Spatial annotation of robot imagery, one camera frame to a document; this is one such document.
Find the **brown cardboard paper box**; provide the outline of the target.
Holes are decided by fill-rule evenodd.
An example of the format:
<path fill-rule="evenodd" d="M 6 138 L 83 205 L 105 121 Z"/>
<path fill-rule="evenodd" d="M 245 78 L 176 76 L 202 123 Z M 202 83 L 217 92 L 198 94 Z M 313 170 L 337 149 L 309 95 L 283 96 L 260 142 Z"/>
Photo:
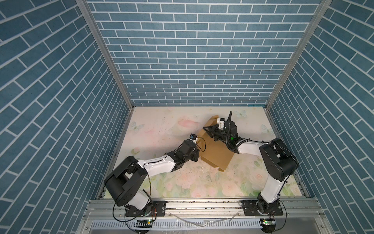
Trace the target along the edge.
<path fill-rule="evenodd" d="M 201 150 L 199 157 L 213 168 L 218 168 L 219 171 L 224 172 L 230 164 L 234 153 L 226 147 L 221 141 L 214 141 L 208 136 L 204 129 L 201 129 L 197 134 L 197 143 Z"/>

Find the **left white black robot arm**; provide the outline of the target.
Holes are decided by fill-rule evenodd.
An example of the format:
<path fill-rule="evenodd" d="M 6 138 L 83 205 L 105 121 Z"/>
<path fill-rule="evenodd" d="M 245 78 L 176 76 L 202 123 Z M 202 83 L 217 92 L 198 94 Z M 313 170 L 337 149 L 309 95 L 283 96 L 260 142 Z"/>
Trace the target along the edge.
<path fill-rule="evenodd" d="M 148 209 L 151 198 L 140 187 L 146 178 L 181 169 L 188 161 L 197 162 L 200 149 L 196 135 L 191 135 L 175 150 L 151 160 L 125 158 L 104 180 L 104 186 L 117 206 L 130 205 L 138 210 Z"/>

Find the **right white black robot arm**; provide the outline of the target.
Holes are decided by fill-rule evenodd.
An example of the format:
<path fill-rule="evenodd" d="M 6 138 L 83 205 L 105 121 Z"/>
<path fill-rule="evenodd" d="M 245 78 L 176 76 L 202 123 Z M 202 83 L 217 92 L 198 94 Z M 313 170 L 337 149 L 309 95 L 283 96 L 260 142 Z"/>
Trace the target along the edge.
<path fill-rule="evenodd" d="M 295 155 L 285 146 L 284 142 L 275 138 L 271 141 L 258 141 L 242 138 L 233 121 L 219 119 L 213 126 L 205 126 L 203 130 L 215 141 L 223 142 L 228 150 L 236 154 L 252 154 L 261 156 L 268 177 L 264 188 L 257 198 L 257 210 L 262 215 L 271 213 L 279 205 L 279 195 L 294 174 L 299 163 Z"/>

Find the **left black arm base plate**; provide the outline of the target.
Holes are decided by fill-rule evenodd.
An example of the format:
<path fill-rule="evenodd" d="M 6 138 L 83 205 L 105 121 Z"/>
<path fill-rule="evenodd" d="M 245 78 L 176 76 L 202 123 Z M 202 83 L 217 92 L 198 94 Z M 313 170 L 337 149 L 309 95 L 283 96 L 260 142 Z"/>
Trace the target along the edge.
<path fill-rule="evenodd" d="M 148 203 L 143 209 L 137 209 L 135 206 L 128 205 L 125 215 L 126 217 L 165 216 L 166 203 L 165 200 L 153 200 L 152 204 Z"/>

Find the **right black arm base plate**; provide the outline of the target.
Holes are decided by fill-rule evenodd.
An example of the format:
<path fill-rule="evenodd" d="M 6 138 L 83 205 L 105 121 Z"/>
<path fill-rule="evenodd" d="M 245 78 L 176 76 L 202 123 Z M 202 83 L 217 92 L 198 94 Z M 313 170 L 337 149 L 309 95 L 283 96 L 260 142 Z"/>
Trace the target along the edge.
<path fill-rule="evenodd" d="M 240 205 L 245 216 L 282 216 L 283 211 L 279 200 L 266 203 L 264 200 L 241 200 Z"/>

